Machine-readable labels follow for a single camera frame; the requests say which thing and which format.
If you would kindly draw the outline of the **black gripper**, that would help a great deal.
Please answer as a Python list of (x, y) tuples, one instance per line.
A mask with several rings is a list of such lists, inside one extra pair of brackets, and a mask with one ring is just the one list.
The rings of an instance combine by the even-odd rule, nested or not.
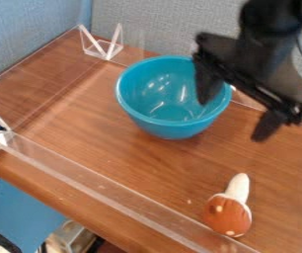
[(302, 76), (290, 53), (261, 46), (249, 38), (231, 39), (202, 32), (195, 37), (197, 96), (206, 105), (223, 83), (234, 85), (266, 107), (251, 140), (265, 142), (285, 125), (302, 124)]

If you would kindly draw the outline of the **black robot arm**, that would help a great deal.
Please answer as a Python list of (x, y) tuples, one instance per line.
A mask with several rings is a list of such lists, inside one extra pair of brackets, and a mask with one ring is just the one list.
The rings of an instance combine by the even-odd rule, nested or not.
[(237, 39), (197, 35), (193, 54), (197, 96), (207, 104), (234, 85), (266, 106), (251, 134), (266, 141), (285, 125), (302, 124), (302, 76), (291, 54), (301, 47), (302, 0), (249, 0)]

